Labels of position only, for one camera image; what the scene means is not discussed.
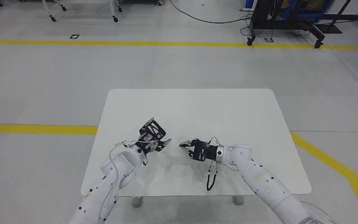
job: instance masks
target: metal stand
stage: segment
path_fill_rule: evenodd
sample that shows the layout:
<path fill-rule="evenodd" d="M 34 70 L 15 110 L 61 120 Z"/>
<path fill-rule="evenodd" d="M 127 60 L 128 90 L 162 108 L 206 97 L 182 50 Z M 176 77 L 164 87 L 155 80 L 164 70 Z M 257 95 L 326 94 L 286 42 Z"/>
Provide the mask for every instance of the metal stand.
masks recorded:
<path fill-rule="evenodd" d="M 49 14 L 49 17 L 51 18 L 52 22 L 56 22 L 56 19 L 52 16 L 52 14 L 49 11 L 49 8 L 47 7 L 46 0 L 42 0 L 42 1 L 43 1 L 43 4 L 44 4 L 46 11 Z M 61 4 L 58 0 L 54 0 L 54 1 L 55 1 L 55 4 L 58 4 L 59 6 L 61 6 L 62 11 L 64 11 L 64 12 L 67 11 L 66 7 L 64 7 L 63 4 Z"/>
<path fill-rule="evenodd" d="M 291 16 L 286 20 L 276 20 L 279 13 L 279 9 L 283 4 L 283 0 L 279 0 L 277 6 L 272 14 L 270 20 L 267 19 L 268 14 L 271 11 L 273 0 L 258 0 L 256 8 L 252 14 L 249 29 L 251 38 L 247 38 L 247 45 L 252 45 L 256 35 L 254 29 L 263 29 L 263 30 L 304 30 L 311 32 L 317 38 L 314 47 L 319 48 L 323 45 L 322 41 L 324 35 L 316 28 L 313 24 L 310 24 L 308 21 L 297 18 L 296 15 L 299 11 L 299 8 L 303 0 L 298 0 L 294 6 Z"/>
<path fill-rule="evenodd" d="M 143 197 L 133 197 L 132 198 L 132 206 L 134 208 L 139 208 L 143 204 Z"/>
<path fill-rule="evenodd" d="M 347 0 L 346 3 L 342 6 L 341 10 L 336 15 L 336 18 L 329 25 L 316 25 L 319 30 L 324 34 L 342 34 L 342 31 L 335 26 L 337 20 L 341 17 L 343 11 L 346 9 L 351 0 Z"/>
<path fill-rule="evenodd" d="M 241 195 L 234 195 L 233 203 L 237 206 L 242 206 L 244 204 L 244 197 Z"/>
<path fill-rule="evenodd" d="M 110 4 L 110 7 L 111 7 L 111 13 L 112 13 L 113 21 L 118 22 L 118 18 L 114 15 L 112 0 L 109 0 L 109 4 Z"/>

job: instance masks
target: gray floor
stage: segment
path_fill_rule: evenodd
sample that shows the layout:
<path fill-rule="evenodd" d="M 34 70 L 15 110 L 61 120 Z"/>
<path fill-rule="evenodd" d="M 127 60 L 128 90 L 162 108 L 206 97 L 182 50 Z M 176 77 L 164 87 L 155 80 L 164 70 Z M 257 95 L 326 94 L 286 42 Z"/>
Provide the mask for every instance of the gray floor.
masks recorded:
<path fill-rule="evenodd" d="M 175 0 L 212 21 L 245 15 L 241 1 Z M 123 4 L 119 22 L 106 1 L 63 1 L 67 12 L 41 2 L 2 1 L 0 40 L 245 42 L 244 22 L 211 25 L 180 14 L 169 1 Z M 358 23 L 340 24 L 326 44 L 357 45 Z M 257 42 L 271 32 L 263 32 Z M 276 43 L 313 44 L 274 31 Z M 0 123 L 98 125 L 112 88 L 270 88 L 290 130 L 358 172 L 357 51 L 265 48 L 0 45 Z M 94 136 L 0 134 L 2 223 L 68 223 Z M 312 185 L 300 199 L 338 223 L 358 220 L 347 180 L 297 147 Z M 280 223 L 256 197 L 236 207 L 228 197 L 145 198 L 139 209 L 119 200 L 107 223 Z"/>

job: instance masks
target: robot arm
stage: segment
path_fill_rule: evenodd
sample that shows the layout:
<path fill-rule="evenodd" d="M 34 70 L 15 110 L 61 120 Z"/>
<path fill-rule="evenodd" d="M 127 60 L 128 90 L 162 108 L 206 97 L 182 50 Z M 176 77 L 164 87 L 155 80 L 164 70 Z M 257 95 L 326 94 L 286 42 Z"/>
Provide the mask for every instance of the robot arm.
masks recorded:
<path fill-rule="evenodd" d="M 270 207 L 284 224 L 327 223 L 309 211 L 286 186 L 259 161 L 252 159 L 252 150 L 243 145 L 213 146 L 199 139 L 186 141 L 180 147 L 193 160 L 210 159 L 216 162 L 216 167 L 224 165 L 240 172 L 243 181 L 250 189 Z"/>
<path fill-rule="evenodd" d="M 128 150 L 116 154 L 109 153 L 109 158 L 101 165 L 104 178 L 93 186 L 81 205 L 77 208 L 70 224 L 98 224 L 106 221 L 114 208 L 120 189 L 135 178 L 138 168 L 145 164 L 147 154 L 161 151 L 171 139 L 162 142 L 166 135 L 159 124 L 151 118 L 140 130 L 138 141 L 121 142 Z"/>
<path fill-rule="evenodd" d="M 298 198 L 264 165 L 252 159 L 250 148 L 233 146 L 226 148 L 224 153 L 230 154 L 231 160 L 224 161 L 223 165 L 232 167 L 235 164 L 244 182 L 270 207 L 282 223 L 304 224 L 312 221 L 310 214 Z"/>

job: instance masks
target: yellow floor line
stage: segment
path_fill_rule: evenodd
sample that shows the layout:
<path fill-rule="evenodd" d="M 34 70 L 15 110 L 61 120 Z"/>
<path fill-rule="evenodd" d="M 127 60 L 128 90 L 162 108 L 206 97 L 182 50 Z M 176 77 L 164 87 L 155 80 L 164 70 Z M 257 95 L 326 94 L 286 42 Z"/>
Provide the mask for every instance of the yellow floor line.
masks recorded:
<path fill-rule="evenodd" d="M 196 46 L 215 48 L 291 48 L 314 49 L 313 44 L 277 44 L 277 43 L 219 43 L 185 41 L 88 41 L 88 40 L 0 40 L 0 44 L 11 45 L 111 45 L 111 46 Z M 320 49 L 358 50 L 358 45 L 322 45 Z"/>
<path fill-rule="evenodd" d="M 297 144 L 299 147 L 309 152 L 312 156 L 321 160 L 327 166 L 336 170 L 338 173 L 340 173 L 345 178 L 347 178 L 348 182 L 351 185 L 351 188 L 353 189 L 353 192 L 356 194 L 356 197 L 358 198 L 358 175 L 354 171 L 350 170 L 348 167 L 341 164 L 340 162 L 338 162 L 337 160 L 335 160 L 325 152 L 321 151 L 316 146 L 307 142 L 297 134 L 291 132 L 291 136 L 295 144 Z"/>
<path fill-rule="evenodd" d="M 40 125 L 40 124 L 0 124 L 0 133 L 16 134 L 85 134 L 95 135 L 97 126 L 81 125 Z M 345 165 L 341 164 L 316 146 L 307 142 L 297 134 L 291 132 L 292 139 L 302 149 L 321 160 L 330 168 L 347 178 L 355 195 L 358 198 L 358 175 Z"/>
<path fill-rule="evenodd" d="M 97 133 L 97 126 L 0 124 L 0 133 L 16 134 L 90 134 Z"/>

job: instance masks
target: white table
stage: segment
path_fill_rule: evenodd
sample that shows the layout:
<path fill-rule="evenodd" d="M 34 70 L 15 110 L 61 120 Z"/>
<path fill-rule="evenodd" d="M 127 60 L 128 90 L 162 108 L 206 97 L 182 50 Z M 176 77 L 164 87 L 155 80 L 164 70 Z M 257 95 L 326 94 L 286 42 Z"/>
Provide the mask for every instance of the white table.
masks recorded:
<path fill-rule="evenodd" d="M 281 113 L 268 89 L 115 89 L 108 94 L 81 193 L 103 178 L 99 166 L 122 140 L 135 140 L 155 117 L 172 142 L 148 155 L 149 163 L 121 190 L 121 196 L 251 195 L 239 173 L 224 166 L 206 191 L 210 161 L 189 159 L 179 144 L 216 136 L 221 144 L 246 144 L 294 194 L 311 186 Z"/>

